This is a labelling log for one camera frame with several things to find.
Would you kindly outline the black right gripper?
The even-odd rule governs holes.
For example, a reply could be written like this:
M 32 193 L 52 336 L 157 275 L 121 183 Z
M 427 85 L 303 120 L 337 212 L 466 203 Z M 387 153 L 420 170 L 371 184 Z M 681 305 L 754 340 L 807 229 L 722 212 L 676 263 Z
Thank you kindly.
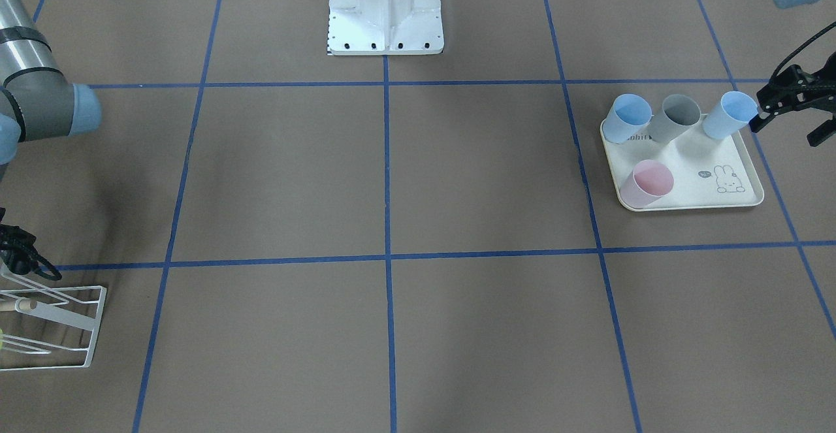
M 48 281 L 60 281 L 63 275 L 53 263 L 39 253 L 37 237 L 21 227 L 1 224 L 2 262 L 12 274 L 35 274 Z

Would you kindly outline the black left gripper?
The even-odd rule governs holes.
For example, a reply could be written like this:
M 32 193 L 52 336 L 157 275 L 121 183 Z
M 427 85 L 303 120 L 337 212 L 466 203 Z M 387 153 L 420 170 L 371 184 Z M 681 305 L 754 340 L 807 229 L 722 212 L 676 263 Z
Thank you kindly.
M 750 132 L 759 133 L 779 115 L 806 109 L 830 112 L 832 118 L 807 133 L 807 144 L 818 147 L 835 135 L 835 54 L 817 72 L 808 73 L 797 65 L 771 76 L 756 94 L 760 112 L 750 121 Z

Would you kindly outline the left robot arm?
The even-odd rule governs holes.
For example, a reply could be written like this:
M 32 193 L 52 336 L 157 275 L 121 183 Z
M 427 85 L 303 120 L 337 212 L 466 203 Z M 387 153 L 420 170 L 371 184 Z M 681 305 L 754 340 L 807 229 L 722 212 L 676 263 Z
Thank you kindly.
M 794 8 L 811 5 L 823 0 L 773 0 L 777 8 Z M 818 147 L 835 133 L 835 58 L 830 55 L 823 67 L 816 72 L 806 72 L 803 67 L 792 64 L 798 56 L 816 40 L 834 30 L 834 22 L 804 40 L 789 55 L 777 64 L 774 71 L 756 94 L 759 110 L 749 123 L 752 133 L 759 133 L 775 118 L 807 109 L 828 112 L 832 115 L 818 127 L 807 133 L 807 144 Z

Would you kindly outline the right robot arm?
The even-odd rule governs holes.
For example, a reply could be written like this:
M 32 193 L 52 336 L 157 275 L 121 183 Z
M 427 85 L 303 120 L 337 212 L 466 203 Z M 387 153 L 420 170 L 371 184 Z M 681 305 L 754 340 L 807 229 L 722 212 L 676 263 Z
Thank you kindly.
M 22 0 L 1 0 L 2 172 L 21 142 L 83 135 L 101 126 L 93 89 L 71 83 Z

